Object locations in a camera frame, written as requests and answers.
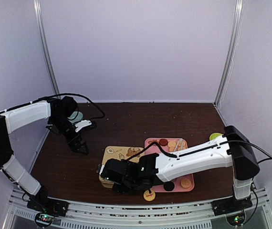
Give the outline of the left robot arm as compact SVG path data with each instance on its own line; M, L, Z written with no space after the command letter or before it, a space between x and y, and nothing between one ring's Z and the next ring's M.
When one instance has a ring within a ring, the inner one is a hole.
M29 131L37 123L55 127L65 138L71 151L86 155L88 149L81 131L93 122L78 114L77 102L68 95L62 99L54 96L43 97L0 111L0 172L29 195L40 211L47 212L52 208L47 189L19 162L12 144L12 140L16 140L21 134L30 138Z

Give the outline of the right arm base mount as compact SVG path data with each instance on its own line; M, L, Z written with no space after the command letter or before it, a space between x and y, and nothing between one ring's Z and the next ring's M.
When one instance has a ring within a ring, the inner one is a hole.
M232 198L215 200L211 205L215 216L241 211L253 206L250 199L236 200Z

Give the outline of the silver tin lid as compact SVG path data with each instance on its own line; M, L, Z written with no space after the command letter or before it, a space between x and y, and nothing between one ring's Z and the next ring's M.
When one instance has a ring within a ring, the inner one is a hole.
M101 167L103 167L109 159L128 159L142 150L142 147L107 146L103 155Z

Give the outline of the metal tongs white handle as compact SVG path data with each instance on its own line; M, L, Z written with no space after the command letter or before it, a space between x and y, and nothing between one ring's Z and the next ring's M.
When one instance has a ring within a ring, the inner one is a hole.
M183 150L184 147L185 147L185 141L184 141L182 138L180 138L180 139L177 141L176 146L174 147L174 152Z

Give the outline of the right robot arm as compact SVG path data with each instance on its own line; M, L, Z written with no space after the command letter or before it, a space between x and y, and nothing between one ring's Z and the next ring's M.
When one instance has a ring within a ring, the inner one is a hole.
M118 192L149 190L169 185L178 177L219 167L233 168L233 196L228 200L231 210L239 210L251 194L252 179L259 173L254 145L236 127L229 125L215 139L173 153L166 152L158 142L127 159L111 158L100 169L103 179L114 183Z

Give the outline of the clock face round cookie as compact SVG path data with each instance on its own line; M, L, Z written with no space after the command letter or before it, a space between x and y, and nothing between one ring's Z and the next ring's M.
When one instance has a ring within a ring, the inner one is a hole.
M153 201L156 198L156 194L153 190L146 190L143 193L143 198L146 201Z

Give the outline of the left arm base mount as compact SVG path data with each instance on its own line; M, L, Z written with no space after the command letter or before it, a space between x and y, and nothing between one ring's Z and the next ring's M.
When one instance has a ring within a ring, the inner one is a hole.
M56 200L49 198L47 199L47 203L36 203L34 200L30 200L27 203L27 208L33 209L39 212L47 213L52 216L61 216L65 217L66 212L68 210L69 203L62 200Z

